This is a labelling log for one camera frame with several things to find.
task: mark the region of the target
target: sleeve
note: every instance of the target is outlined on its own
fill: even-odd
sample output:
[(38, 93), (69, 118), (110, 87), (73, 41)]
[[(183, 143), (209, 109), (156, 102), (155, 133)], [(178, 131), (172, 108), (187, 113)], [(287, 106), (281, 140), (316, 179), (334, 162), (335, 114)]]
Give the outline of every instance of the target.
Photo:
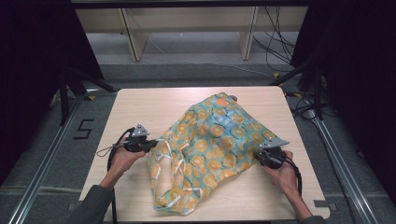
[(81, 205), (72, 213), (65, 224), (102, 223), (114, 193), (99, 185), (93, 185)]
[(321, 216), (312, 216), (304, 219), (300, 224), (326, 224), (326, 221)]

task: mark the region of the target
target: cloth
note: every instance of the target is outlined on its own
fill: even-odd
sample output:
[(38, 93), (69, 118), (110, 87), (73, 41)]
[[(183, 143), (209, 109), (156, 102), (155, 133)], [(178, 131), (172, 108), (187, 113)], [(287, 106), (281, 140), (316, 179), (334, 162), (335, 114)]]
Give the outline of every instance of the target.
[[(283, 141), (224, 92), (192, 105), (150, 151), (154, 209), (190, 214), (221, 180), (256, 162), (253, 153), (262, 149), (264, 139)], [(157, 185), (163, 158), (171, 160), (173, 187), (160, 195)]]
[(103, 218), (113, 198), (114, 193), (111, 190), (93, 185), (84, 201), (66, 220), (65, 224), (103, 223)]

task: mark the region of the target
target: cable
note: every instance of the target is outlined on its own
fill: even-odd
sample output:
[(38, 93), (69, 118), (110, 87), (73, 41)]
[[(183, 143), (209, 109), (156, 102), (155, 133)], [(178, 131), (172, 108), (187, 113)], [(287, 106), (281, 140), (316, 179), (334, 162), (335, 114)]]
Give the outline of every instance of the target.
[(296, 174), (296, 177), (297, 177), (297, 190), (300, 193), (300, 195), (302, 195), (303, 194), (303, 178), (301, 176), (300, 170), (298, 169), (298, 167), (296, 166), (296, 164), (294, 163), (294, 161), (291, 158), (286, 157), (286, 159), (284, 161), (287, 162), (289, 165), (291, 165), (291, 167), (293, 167), (294, 173)]
[[(269, 41), (267, 47), (264, 47), (263, 44), (259, 43), (259, 41), (258, 41), (256, 38), (255, 38), (255, 39), (256, 39), (256, 41), (259, 43), (259, 45), (262, 46), (262, 48), (264, 48), (264, 49), (267, 50), (267, 51), (265, 52), (265, 61), (266, 61), (267, 65), (268, 65), (269, 67), (271, 67), (273, 70), (279, 71), (279, 72), (290, 72), (290, 71), (285, 71), (285, 70), (276, 69), (276, 68), (272, 67), (272, 66), (268, 63), (268, 51), (269, 51), (270, 53), (272, 53), (273, 55), (275, 55), (273, 50), (269, 50), (269, 49), (270, 49), (270, 46), (271, 46), (271, 43), (272, 43), (272, 40), (274, 39), (274, 40), (279, 41), (279, 42), (281, 43), (282, 48), (283, 48), (283, 51), (284, 51), (284, 53), (285, 53), (285, 55), (286, 55), (286, 56), (282, 56), (282, 58), (283, 58), (284, 60), (282, 60), (282, 59), (281, 59), (281, 60), (282, 60), (283, 62), (285, 62), (285, 63), (290, 64), (291, 53), (290, 53), (289, 48), (288, 48), (288, 46), (287, 46), (287, 44), (286, 44), (285, 42), (287, 42), (288, 44), (291, 44), (291, 43), (290, 43), (289, 41), (287, 41), (287, 40), (282, 36), (282, 34), (280, 33), (280, 22), (279, 22), (279, 13), (280, 13), (280, 11), (279, 11), (279, 7), (276, 7), (276, 23), (274, 23), (274, 20), (273, 20), (273, 18), (271, 17), (270, 13), (268, 12), (268, 8), (267, 8), (267, 7), (265, 7), (265, 11), (266, 11), (266, 13), (267, 13), (267, 15), (268, 15), (268, 18), (270, 19), (270, 21), (271, 21), (273, 27), (274, 27), (274, 31), (273, 31), (273, 33), (272, 33), (271, 35), (269, 35), (271, 38), (270, 38), (270, 41)], [(274, 37), (275, 33), (277, 33), (277, 35), (279, 36), (279, 39), (276, 39), (276, 38)]]
[(312, 105), (303, 105), (303, 106), (301, 106), (301, 107), (298, 107), (298, 105), (300, 104), (300, 102), (301, 102), (302, 100), (306, 100), (306, 98), (309, 97), (311, 94), (313, 94), (313, 93), (304, 94), (304, 96), (297, 102), (295, 108), (294, 108), (294, 109), (290, 109), (290, 111), (291, 111), (293, 114), (295, 114), (295, 115), (293, 115), (294, 118), (297, 117), (297, 116), (300, 116), (300, 117), (301, 117), (302, 119), (304, 119), (304, 120), (312, 120), (312, 119), (314, 119), (314, 118), (316, 117), (316, 115), (315, 115), (313, 118), (308, 118), (308, 117), (306, 117), (306, 116), (304, 115), (304, 112), (313, 109), (313, 106), (312, 106)]

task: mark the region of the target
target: handheld controller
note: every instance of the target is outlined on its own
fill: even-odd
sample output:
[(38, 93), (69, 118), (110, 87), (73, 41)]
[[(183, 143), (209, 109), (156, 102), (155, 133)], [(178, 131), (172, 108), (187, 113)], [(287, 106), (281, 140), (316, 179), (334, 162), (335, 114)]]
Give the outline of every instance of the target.
[(123, 142), (123, 146), (126, 150), (130, 152), (139, 152), (145, 151), (149, 152), (152, 147), (157, 145), (156, 140), (147, 140), (147, 135), (149, 135), (149, 131), (147, 131), (140, 123), (136, 126), (136, 128), (132, 128), (129, 131), (128, 137), (126, 137)]
[(286, 160), (286, 153), (280, 147), (264, 148), (262, 151), (256, 151), (254, 156), (261, 166), (271, 169), (279, 169)]

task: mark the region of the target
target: table surface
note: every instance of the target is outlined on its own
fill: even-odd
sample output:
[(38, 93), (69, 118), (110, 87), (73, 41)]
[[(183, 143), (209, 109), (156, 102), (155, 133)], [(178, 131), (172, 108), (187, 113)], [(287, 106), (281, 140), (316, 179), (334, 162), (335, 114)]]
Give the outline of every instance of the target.
[[(303, 176), (303, 197), (314, 215), (329, 217), (329, 208), (317, 208), (314, 200), (325, 200), (304, 148), (289, 106), (279, 87), (159, 88), (120, 90), (108, 118), (98, 150), (110, 147), (120, 135), (138, 123), (150, 131), (148, 139), (159, 138), (191, 106), (206, 97), (225, 92), (235, 95), (253, 118), (284, 140), (283, 149), (294, 153)], [(80, 199), (106, 174), (107, 157), (95, 156)], [(225, 179), (188, 216), (153, 209), (148, 156), (139, 159), (115, 187), (119, 221), (216, 221), (295, 219), (284, 194), (272, 185), (259, 164)], [(169, 175), (169, 170), (162, 174)], [(105, 220), (111, 220), (111, 206)]]

